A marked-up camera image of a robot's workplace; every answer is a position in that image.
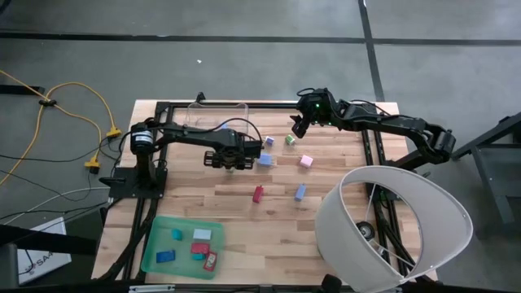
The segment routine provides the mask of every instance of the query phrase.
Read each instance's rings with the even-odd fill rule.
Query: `tray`
[[[182,231],[182,241],[172,237],[172,230]],[[208,241],[194,240],[194,229],[212,231]],[[192,260],[190,253],[192,243],[210,243],[210,251],[217,253],[216,268],[209,272],[203,269],[206,260]],[[147,249],[141,262],[141,269],[147,273],[167,273],[179,276],[212,279],[215,277],[222,262],[221,251],[225,245],[225,234],[222,224],[207,221],[195,221],[170,216],[157,216],[152,223]],[[174,261],[156,263],[155,254],[161,251],[175,250]]]

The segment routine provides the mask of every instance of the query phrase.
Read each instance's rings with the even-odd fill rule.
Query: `wooden table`
[[[130,124],[154,116],[156,102],[136,101]],[[398,113],[396,103],[378,105],[391,114]],[[318,285],[324,274],[334,273],[318,253],[313,219],[322,198],[342,176],[366,165],[362,138],[360,133],[311,126],[303,139],[288,146],[284,138],[293,125],[289,115],[295,114],[296,110],[288,109],[250,109],[248,119],[261,135],[275,138],[273,146],[265,149],[273,156],[270,168],[255,164],[253,170],[228,173],[223,168],[203,166],[208,148],[169,145],[169,176],[157,214],[219,221],[225,226],[225,250],[219,255],[220,267],[213,280],[148,273],[147,282]],[[186,109],[175,110],[174,121],[183,123],[185,117]],[[249,134],[256,137],[251,128]],[[403,137],[387,133],[382,137],[388,160],[408,153]],[[310,169],[298,165],[302,155],[313,157]],[[134,165],[127,140],[121,166]],[[300,183],[305,183],[307,190],[304,200],[296,202],[293,196]],[[259,204],[252,202],[258,185],[265,189]],[[344,196],[355,221],[363,221],[368,204],[364,185],[345,187]],[[123,199],[108,213],[93,278],[107,271],[129,241],[135,206],[135,199]],[[420,237],[416,218],[402,202],[396,202],[396,213],[404,246],[417,259]],[[376,227],[372,208],[368,220]],[[142,243],[136,249],[132,276],[138,271],[141,251]]]

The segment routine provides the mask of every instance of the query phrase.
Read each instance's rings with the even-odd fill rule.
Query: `floor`
[[[146,35],[154,41],[0,38],[0,69],[47,89],[84,82],[107,99],[122,129],[138,98],[195,98],[203,91],[211,99],[296,99],[304,87],[327,86],[336,98],[398,102],[401,113],[451,128],[459,147],[519,112],[520,12],[515,0],[17,0],[0,15],[0,32]],[[410,39],[422,41],[407,45]],[[0,77],[0,83],[11,81]],[[55,98],[108,131],[106,110],[87,90],[64,88]],[[21,155],[33,135],[37,100],[2,101],[0,154]],[[47,109],[29,156],[73,158],[94,149],[96,139],[91,125]],[[111,161],[101,162],[107,175]],[[83,163],[24,161],[15,174],[64,192],[88,186]],[[0,169],[13,164],[1,159]],[[422,171],[427,169],[433,182],[465,206],[475,228],[497,221],[472,158]],[[91,179],[92,186],[101,186]],[[51,196],[9,178],[0,187],[0,216]],[[81,202],[57,199],[42,208],[80,208],[106,197],[106,191],[92,191]],[[12,224],[32,227],[55,216],[28,214]],[[446,284],[519,291],[520,270],[518,238],[473,238],[438,274]]]

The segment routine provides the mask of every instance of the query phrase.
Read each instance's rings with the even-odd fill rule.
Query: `red block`
[[[262,186],[258,186],[255,189],[255,193],[253,194],[253,202],[254,203],[261,203],[262,195],[264,195],[264,188],[262,188]]]
[[[210,244],[208,243],[192,243],[191,253],[208,254],[210,252]]]
[[[213,272],[216,264],[217,264],[217,253],[211,251],[208,254],[208,257],[206,258],[206,261],[204,262],[203,269]]]

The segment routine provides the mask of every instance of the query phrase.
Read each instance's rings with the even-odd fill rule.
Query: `black metal stand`
[[[519,139],[520,130],[521,112],[499,121],[496,127],[468,142],[452,155],[453,160],[459,160],[464,155],[472,154],[484,188],[493,198],[501,217],[500,225],[490,223],[476,230],[478,238],[521,234],[521,226],[516,225],[509,203],[509,199],[521,197],[521,145],[494,143],[508,134],[513,134],[515,142]]]

